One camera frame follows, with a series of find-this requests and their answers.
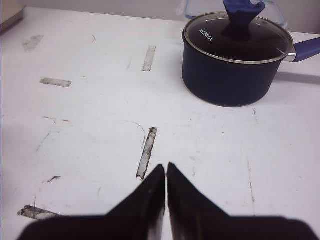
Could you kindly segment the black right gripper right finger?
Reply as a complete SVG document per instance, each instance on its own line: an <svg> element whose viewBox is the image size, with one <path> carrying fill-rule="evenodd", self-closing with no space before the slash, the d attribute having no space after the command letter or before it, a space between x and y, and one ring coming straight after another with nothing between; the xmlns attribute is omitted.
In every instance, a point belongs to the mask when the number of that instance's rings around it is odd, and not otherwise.
<svg viewBox="0 0 320 240"><path fill-rule="evenodd" d="M282 216L231 216L170 162L167 198L175 240L317 240L311 227Z"/></svg>

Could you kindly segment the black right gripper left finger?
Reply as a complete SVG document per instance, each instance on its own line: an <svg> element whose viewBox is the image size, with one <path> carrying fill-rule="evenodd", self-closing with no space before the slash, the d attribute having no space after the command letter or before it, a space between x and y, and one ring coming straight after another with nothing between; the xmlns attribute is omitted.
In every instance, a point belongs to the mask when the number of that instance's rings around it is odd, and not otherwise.
<svg viewBox="0 0 320 240"><path fill-rule="evenodd" d="M59 216L34 222L20 240L160 240L165 212L165 170L159 164L106 215Z"/></svg>

